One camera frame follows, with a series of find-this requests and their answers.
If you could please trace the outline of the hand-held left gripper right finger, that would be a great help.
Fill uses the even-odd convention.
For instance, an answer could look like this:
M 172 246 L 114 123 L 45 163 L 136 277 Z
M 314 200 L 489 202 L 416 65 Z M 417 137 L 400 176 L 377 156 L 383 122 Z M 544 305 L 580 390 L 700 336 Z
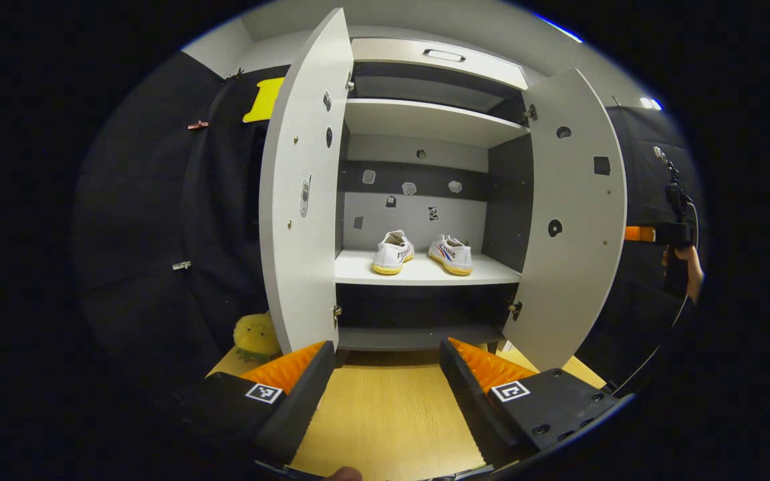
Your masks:
M 564 369 L 536 372 L 452 337 L 440 368 L 484 462 L 504 468 L 574 441 L 620 407 L 620 398 Z

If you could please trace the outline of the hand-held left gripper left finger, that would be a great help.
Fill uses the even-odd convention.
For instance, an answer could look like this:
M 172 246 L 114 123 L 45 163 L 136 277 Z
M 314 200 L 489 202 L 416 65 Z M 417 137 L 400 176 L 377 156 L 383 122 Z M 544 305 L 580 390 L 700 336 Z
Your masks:
M 235 459 L 289 464 L 334 371 L 320 341 L 243 375 L 215 372 L 178 395 L 178 423 Z

